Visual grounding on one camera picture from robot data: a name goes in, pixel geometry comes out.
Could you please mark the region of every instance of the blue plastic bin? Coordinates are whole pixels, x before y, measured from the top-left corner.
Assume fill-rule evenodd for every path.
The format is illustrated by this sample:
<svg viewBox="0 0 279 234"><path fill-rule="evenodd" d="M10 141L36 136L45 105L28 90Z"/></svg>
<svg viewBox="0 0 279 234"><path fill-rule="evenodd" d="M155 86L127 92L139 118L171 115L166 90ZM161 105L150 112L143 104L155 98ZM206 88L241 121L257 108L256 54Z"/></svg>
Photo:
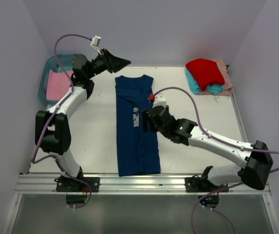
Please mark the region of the blue plastic bin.
<svg viewBox="0 0 279 234"><path fill-rule="evenodd" d="M66 71L71 71L72 70L72 59L76 54L71 54L71 55L57 55L59 58L60 63L64 66ZM55 57L52 56L50 59L47 60L40 87L38 89L38 97L40 98L41 101L43 101L46 104L56 104L58 100L47 100L46 99L46 91L47 91L47 83L48 83L48 76L50 73L50 70L54 72L62 72L61 68L59 67L57 61L55 60Z"/></svg>

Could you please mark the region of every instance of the pink cloth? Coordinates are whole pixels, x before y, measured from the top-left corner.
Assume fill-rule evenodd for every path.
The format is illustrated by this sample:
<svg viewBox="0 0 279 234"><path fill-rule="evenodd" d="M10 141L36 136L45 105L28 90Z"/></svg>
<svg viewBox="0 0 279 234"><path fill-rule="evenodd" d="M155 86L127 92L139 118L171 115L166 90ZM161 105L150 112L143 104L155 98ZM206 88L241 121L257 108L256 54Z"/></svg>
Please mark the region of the pink cloth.
<svg viewBox="0 0 279 234"><path fill-rule="evenodd" d="M221 72L224 80L225 80L225 85L224 85L224 90L221 91L219 94L217 94L218 96L231 96L232 95L232 89L233 89L233 85L230 81L230 77L227 71L227 67L225 65L225 62L222 59L219 60L215 60L215 62L217 63L218 69ZM200 91L198 93L198 95L209 95L212 94L209 91Z"/></svg>
<svg viewBox="0 0 279 234"><path fill-rule="evenodd" d="M48 76L46 99L47 100L61 100L63 96L68 92L70 87L70 81L64 72L53 72L52 70Z"/></svg>

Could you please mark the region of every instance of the dark blue garment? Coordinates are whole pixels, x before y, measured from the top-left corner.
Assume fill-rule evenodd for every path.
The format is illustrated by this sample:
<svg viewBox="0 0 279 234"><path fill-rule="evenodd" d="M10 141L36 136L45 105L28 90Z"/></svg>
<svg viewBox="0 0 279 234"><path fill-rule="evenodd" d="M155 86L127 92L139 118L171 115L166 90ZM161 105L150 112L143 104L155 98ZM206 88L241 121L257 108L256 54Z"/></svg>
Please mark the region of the dark blue garment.
<svg viewBox="0 0 279 234"><path fill-rule="evenodd" d="M160 173L156 133L144 133L141 112L152 107L153 78L115 78L116 147L119 176Z"/></svg>

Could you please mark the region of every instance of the light blue towel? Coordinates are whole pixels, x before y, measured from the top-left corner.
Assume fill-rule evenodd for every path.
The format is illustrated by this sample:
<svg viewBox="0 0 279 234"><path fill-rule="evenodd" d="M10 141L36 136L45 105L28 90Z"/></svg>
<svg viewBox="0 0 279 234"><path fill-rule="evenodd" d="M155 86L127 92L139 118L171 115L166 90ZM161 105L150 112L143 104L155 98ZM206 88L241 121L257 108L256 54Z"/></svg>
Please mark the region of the light blue towel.
<svg viewBox="0 0 279 234"><path fill-rule="evenodd" d="M188 80L188 84L189 84L189 88L192 91L193 94L198 94L201 89L197 83L197 81L193 78L192 74L185 68L185 73L187 76L187 80ZM206 88L207 91L211 92L214 95L219 94L222 90L224 90L224 86L223 85L213 85L210 86L208 85Z"/></svg>

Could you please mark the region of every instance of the folded red cloth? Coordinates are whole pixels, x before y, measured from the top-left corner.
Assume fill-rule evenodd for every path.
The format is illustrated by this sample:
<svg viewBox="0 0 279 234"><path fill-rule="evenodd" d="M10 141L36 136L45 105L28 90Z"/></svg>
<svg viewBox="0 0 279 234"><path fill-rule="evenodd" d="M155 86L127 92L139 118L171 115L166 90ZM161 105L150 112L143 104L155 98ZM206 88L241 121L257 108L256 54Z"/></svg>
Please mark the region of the folded red cloth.
<svg viewBox="0 0 279 234"><path fill-rule="evenodd" d="M225 84L217 63L214 61L199 58L187 63L186 68L192 74L202 91L206 90L208 85Z"/></svg>

